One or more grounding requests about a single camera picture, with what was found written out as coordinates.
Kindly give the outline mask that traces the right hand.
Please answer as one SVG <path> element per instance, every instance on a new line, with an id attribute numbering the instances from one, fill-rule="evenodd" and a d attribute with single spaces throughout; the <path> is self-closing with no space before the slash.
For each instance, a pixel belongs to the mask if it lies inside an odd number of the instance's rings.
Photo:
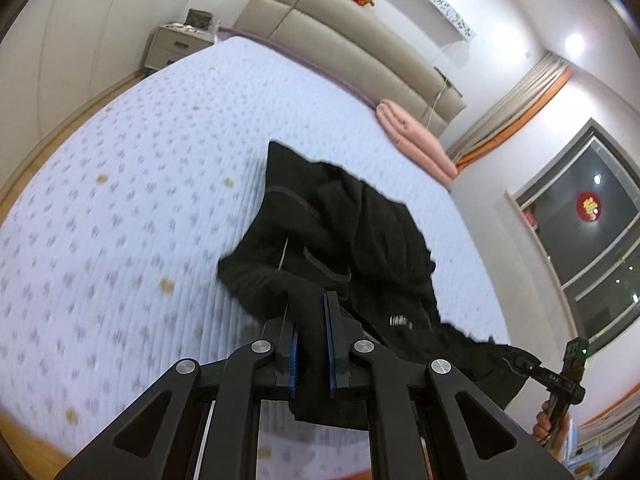
<path id="1" fill-rule="evenodd" d="M 549 443 L 548 451 L 557 460 L 562 458 L 562 452 L 568 433 L 570 432 L 570 414 L 566 413 L 556 428 L 555 437 L 552 438 L 552 423 L 548 415 L 549 402 L 541 404 L 541 411 L 536 416 L 536 424 L 533 428 L 532 437 L 540 443 L 542 441 Z"/>

